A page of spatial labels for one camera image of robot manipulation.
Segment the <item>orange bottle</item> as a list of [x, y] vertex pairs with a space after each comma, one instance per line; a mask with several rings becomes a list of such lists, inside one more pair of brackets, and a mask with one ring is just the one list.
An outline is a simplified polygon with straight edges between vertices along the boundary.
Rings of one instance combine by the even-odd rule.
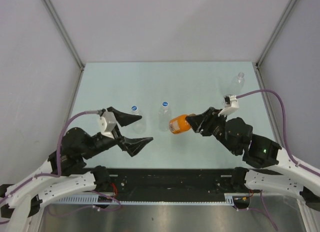
[[169, 130], [172, 134], [184, 133], [191, 129], [191, 126], [186, 121], [188, 114], [182, 114], [169, 122]]

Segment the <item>clear plastic bottle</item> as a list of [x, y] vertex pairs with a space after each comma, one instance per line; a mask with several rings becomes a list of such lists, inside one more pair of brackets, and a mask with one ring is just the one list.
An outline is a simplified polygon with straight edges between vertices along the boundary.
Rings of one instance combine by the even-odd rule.
[[245, 84], [245, 74], [239, 72], [236, 76], [233, 77], [229, 86], [227, 87], [226, 93], [230, 95], [239, 95]]

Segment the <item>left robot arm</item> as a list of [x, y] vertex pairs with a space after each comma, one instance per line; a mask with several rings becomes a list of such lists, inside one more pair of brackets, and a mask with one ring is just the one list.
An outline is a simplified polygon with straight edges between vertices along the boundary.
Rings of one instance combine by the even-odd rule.
[[[100, 131], [89, 135], [79, 127], [69, 125], [83, 115], [98, 115]], [[123, 113], [114, 107], [80, 112], [69, 119], [62, 129], [56, 150], [36, 171], [16, 184], [0, 186], [0, 216], [11, 218], [22, 200], [29, 196], [30, 205], [27, 216], [33, 216], [40, 208], [62, 197], [79, 192], [104, 192], [116, 188], [106, 167], [98, 165], [80, 174], [89, 160], [115, 146], [136, 156], [153, 137], [127, 138], [120, 127], [128, 126], [142, 119], [141, 115]]]

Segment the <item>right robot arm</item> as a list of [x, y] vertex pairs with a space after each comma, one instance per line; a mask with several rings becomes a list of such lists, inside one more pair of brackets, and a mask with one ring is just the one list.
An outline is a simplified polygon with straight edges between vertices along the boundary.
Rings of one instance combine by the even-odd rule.
[[253, 133], [253, 127], [236, 117], [227, 119], [225, 109], [209, 107], [188, 115], [187, 123], [203, 137], [213, 136], [231, 154], [241, 156], [251, 169], [234, 170], [230, 181], [235, 192], [271, 190], [295, 197], [316, 211], [320, 208], [320, 171], [296, 158], [275, 141]]

